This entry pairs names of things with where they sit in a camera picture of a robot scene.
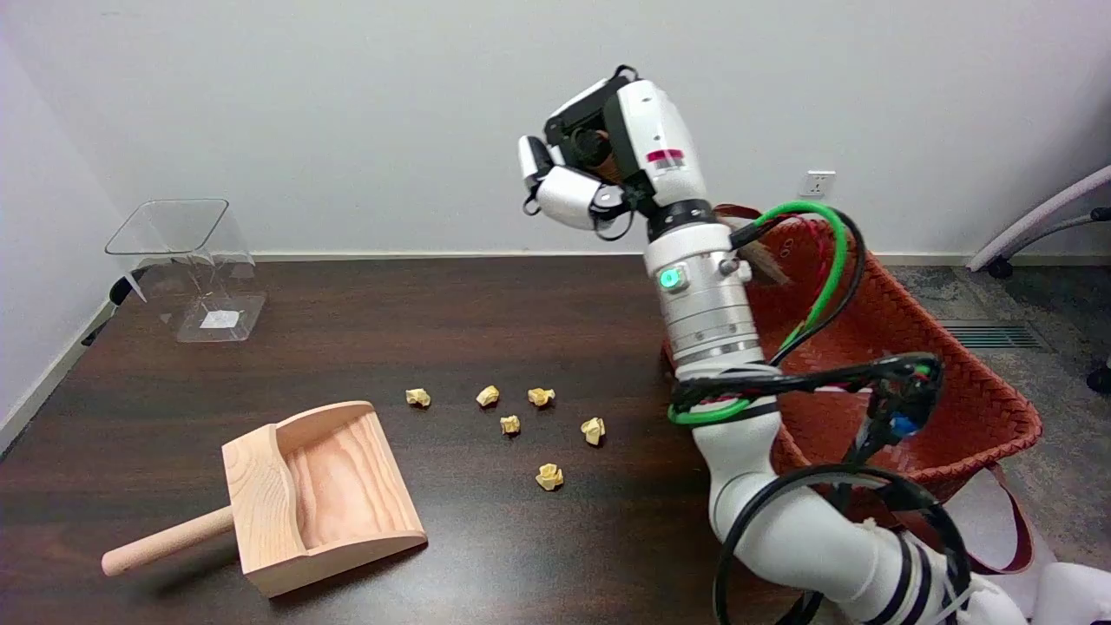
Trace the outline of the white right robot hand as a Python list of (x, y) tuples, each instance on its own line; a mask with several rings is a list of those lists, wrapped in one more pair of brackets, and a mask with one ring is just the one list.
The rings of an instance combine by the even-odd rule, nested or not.
[(630, 65), (572, 95), (541, 135), (521, 137), (517, 159), (529, 216), (603, 240), (621, 216), (643, 216), (651, 241), (712, 221), (685, 122), (667, 92)]

